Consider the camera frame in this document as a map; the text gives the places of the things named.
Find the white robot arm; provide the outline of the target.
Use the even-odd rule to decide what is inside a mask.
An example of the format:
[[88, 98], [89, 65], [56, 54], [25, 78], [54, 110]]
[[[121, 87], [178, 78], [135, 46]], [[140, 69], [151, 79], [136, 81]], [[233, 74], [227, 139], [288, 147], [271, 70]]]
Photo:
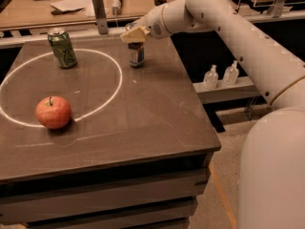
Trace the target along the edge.
[[305, 229], [305, 66], [228, 0], [175, 0], [132, 23], [125, 43], [215, 31], [272, 107], [240, 157], [236, 229]]

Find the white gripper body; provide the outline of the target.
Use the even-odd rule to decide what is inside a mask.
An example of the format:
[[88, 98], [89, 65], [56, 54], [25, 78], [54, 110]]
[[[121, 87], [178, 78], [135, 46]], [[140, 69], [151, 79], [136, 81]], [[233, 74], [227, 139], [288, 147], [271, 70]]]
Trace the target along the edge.
[[161, 39], [173, 34], [170, 30], [172, 21], [170, 8], [168, 6], [157, 6], [140, 19], [128, 24], [126, 30], [135, 26], [144, 26], [150, 31], [148, 38]]

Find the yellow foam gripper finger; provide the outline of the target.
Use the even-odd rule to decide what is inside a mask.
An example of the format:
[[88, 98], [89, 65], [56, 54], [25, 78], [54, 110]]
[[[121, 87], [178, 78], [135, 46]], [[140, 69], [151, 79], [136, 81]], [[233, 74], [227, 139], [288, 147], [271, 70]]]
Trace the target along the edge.
[[135, 26], [130, 29], [127, 29], [120, 35], [121, 40], [124, 43], [142, 43], [145, 42], [150, 31], [147, 30], [144, 26]]

